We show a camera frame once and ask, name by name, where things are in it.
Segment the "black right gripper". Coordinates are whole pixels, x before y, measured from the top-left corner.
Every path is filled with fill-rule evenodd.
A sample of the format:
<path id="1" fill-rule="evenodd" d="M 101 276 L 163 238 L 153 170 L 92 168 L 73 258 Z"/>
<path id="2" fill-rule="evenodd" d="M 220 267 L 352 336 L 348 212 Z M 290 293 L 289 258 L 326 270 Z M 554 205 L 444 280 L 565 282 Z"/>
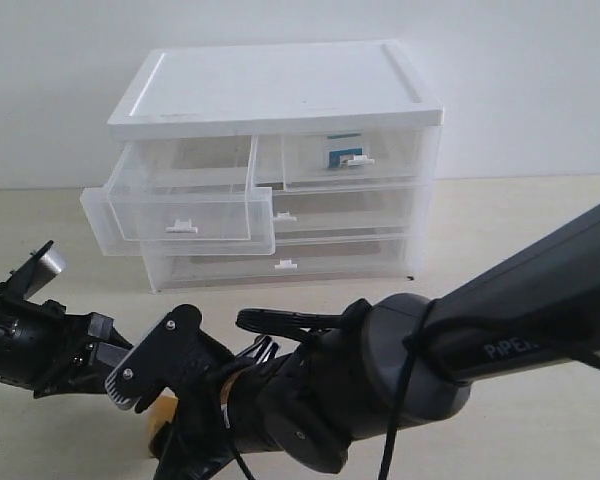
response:
<path id="1" fill-rule="evenodd" d="M 171 421 L 150 443 L 157 455 L 156 479 L 211 479 L 236 462 L 247 479 L 254 477 L 226 427 L 220 391 L 225 380 L 255 364 L 236 359 L 224 365 L 195 361 L 169 382 L 178 405 Z"/>

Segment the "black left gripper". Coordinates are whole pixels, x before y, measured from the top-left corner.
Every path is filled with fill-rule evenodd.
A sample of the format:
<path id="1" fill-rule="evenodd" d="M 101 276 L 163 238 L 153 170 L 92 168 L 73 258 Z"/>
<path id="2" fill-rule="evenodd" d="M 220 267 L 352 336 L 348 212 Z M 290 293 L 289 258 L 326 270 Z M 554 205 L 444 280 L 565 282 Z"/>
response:
<path id="1" fill-rule="evenodd" d="M 62 394 L 103 394 L 104 375 L 132 344 L 100 313 L 68 314 L 54 301 L 36 305 L 0 301 L 6 322 L 0 339 L 0 382 L 29 390 L 36 399 Z"/>

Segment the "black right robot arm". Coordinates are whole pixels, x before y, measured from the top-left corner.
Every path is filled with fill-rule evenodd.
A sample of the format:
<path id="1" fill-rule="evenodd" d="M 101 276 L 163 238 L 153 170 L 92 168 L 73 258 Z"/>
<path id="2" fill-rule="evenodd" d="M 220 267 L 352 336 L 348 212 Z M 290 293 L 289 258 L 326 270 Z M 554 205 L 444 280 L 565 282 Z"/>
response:
<path id="1" fill-rule="evenodd" d="M 209 479 L 282 451 L 336 474 L 356 441 L 446 420 L 479 380 L 567 361 L 600 371 L 600 204 L 438 299 L 398 293 L 338 315 L 244 309 L 261 340 L 177 394 L 150 444 L 159 479 Z M 263 339 L 296 349 L 275 357 Z"/>

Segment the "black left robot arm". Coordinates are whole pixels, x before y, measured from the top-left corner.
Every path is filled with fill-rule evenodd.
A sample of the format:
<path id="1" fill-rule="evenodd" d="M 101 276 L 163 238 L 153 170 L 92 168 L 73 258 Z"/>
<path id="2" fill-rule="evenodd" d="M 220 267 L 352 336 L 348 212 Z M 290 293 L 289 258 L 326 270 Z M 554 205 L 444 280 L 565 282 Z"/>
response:
<path id="1" fill-rule="evenodd" d="M 110 317 L 0 295 L 0 382 L 35 399 L 103 394 L 106 377 L 131 349 Z"/>

